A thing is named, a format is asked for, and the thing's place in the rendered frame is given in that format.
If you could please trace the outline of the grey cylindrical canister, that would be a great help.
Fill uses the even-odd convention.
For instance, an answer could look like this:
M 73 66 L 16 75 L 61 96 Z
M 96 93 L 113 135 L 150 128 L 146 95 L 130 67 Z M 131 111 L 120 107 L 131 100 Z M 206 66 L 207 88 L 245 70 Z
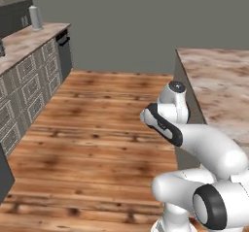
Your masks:
M 43 21 L 39 9 L 32 5 L 29 7 L 32 28 L 36 31 L 43 29 Z

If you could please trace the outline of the dark grey tall appliance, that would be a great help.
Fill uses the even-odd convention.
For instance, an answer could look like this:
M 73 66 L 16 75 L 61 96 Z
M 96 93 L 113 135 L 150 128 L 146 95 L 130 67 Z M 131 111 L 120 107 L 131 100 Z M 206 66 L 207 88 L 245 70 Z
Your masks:
M 0 205 L 15 183 L 14 175 L 9 166 L 5 153 L 0 145 Z

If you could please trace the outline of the black dishwasher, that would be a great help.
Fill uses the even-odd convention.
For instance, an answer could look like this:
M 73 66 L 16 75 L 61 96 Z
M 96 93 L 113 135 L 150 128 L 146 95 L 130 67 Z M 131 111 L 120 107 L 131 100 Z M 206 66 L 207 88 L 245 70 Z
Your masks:
M 56 44 L 58 49 L 60 68 L 61 68 L 61 76 L 62 80 L 68 77 L 72 70 L 72 58 L 71 58 L 71 50 L 70 50 L 70 36 L 68 35 L 68 30 L 65 29 L 60 32 L 56 37 Z

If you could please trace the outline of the grey panelled base cupboards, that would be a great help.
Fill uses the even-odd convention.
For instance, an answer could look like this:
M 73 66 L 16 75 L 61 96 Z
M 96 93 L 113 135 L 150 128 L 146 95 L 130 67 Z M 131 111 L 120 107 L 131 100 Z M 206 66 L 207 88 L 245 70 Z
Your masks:
M 0 76 L 0 146 L 9 156 L 61 85 L 55 38 Z

